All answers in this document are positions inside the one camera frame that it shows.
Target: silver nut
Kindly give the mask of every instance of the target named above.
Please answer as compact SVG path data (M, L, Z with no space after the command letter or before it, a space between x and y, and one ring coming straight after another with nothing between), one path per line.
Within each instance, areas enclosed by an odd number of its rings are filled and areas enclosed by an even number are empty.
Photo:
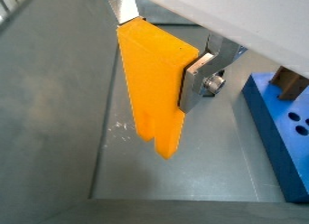
M213 75L212 77L205 79L204 86L213 94L217 94L220 90L224 88L225 83L226 83L225 79L222 79L217 75Z

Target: orange block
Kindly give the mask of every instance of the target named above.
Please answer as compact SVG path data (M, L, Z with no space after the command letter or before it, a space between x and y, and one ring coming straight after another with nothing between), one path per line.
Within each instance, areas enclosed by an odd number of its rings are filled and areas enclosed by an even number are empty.
M142 18L118 28L118 41L137 132L145 141L154 138L168 159L178 150L185 119L178 108L184 68L198 50Z

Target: gray metal surface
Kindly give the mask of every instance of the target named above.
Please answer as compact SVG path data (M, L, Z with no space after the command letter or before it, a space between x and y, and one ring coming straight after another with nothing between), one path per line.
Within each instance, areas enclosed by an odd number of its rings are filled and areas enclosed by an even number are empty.
M194 22L149 0L137 0L141 16L150 23L193 25Z
M118 40L103 0L32 0L0 33L0 223L87 199Z
M206 30L165 26L201 50ZM180 151L165 161L137 136L122 62L106 121L95 199L284 201L241 88L252 71L279 68L252 51L229 66L226 87L186 116Z
M309 0L152 0L309 78Z
M0 24L20 6L24 0L0 0Z
M86 201L43 224L308 224L309 206L212 201Z

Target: hole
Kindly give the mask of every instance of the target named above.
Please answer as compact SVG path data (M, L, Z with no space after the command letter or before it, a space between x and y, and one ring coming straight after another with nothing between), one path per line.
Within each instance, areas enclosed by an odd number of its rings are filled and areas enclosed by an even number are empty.
M293 121L300 121L301 120L301 117L296 113L293 113L293 112L289 113L289 118Z
M307 128L304 126L296 126L296 131L301 135L308 135L309 134L309 132L308 132L308 130L307 130Z

